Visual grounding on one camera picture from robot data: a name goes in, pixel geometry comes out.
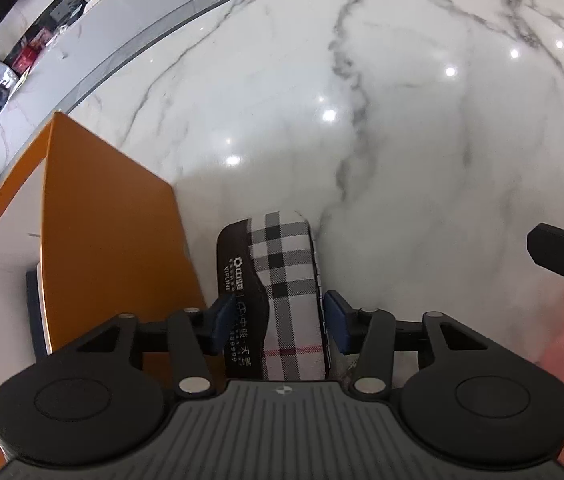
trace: plaid pattern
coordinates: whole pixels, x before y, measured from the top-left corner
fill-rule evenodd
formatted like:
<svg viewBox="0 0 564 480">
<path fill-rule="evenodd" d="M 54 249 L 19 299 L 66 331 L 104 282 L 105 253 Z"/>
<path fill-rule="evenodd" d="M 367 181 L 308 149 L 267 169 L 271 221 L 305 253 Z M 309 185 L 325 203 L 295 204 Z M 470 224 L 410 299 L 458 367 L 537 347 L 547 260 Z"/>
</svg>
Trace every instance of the plaid pattern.
<svg viewBox="0 0 564 480">
<path fill-rule="evenodd" d="M 264 338 L 264 379 L 323 379 L 321 294 L 308 222 L 295 212 L 275 212 L 249 219 L 247 231 L 249 252 L 267 291 L 270 311 Z"/>
</svg>

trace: gray ribbed panel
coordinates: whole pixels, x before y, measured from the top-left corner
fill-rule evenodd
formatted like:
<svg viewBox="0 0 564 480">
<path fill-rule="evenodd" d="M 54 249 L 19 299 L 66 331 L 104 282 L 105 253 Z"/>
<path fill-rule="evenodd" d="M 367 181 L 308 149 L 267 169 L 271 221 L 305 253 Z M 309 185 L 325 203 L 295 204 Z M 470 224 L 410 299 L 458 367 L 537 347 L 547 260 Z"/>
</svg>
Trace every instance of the gray ribbed panel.
<svg viewBox="0 0 564 480">
<path fill-rule="evenodd" d="M 12 462 L 0 480 L 564 480 L 547 463 L 485 472 L 442 462 L 402 431 L 377 402 L 346 396 L 339 384 L 232 381 L 222 396 L 183 403 L 155 440 L 91 470 L 54 471 Z"/>
</svg>

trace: metal rivet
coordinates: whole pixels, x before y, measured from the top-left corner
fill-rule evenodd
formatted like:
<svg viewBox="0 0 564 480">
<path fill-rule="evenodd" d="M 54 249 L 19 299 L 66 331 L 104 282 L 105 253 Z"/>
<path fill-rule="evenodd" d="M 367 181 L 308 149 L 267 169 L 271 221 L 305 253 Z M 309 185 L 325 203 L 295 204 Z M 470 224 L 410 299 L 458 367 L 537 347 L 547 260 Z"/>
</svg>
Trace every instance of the metal rivet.
<svg viewBox="0 0 564 480">
<path fill-rule="evenodd" d="M 378 394 L 386 388 L 386 383 L 377 377 L 359 378 L 353 387 L 361 394 Z"/>
<path fill-rule="evenodd" d="M 211 383 L 204 377 L 187 377 L 182 379 L 178 386 L 188 394 L 200 394 L 206 392 L 211 387 Z"/>
</svg>

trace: open box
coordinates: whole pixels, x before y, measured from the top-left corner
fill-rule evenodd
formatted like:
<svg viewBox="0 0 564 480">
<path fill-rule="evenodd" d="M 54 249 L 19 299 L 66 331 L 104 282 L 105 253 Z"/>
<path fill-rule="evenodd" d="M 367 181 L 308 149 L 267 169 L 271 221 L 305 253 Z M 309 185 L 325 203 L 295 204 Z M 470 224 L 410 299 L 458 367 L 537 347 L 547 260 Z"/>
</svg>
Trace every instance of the open box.
<svg viewBox="0 0 564 480">
<path fill-rule="evenodd" d="M 0 384 L 35 362 L 25 275 L 38 263 L 52 351 L 123 312 L 204 308 L 169 184 L 61 113 L 0 188 Z"/>
</svg>

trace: marble table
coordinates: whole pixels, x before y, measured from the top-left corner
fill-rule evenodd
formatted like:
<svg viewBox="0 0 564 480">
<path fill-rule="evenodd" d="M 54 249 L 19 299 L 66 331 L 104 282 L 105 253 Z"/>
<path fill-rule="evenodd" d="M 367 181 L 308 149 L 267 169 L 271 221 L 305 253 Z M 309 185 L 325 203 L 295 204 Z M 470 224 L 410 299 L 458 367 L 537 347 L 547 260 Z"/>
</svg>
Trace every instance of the marble table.
<svg viewBox="0 0 564 480">
<path fill-rule="evenodd" d="M 354 307 L 531 360 L 564 325 L 526 253 L 564 228 L 564 0 L 232 0 L 72 117 L 172 183 L 209 302 L 222 227 L 291 209 Z"/>
</svg>

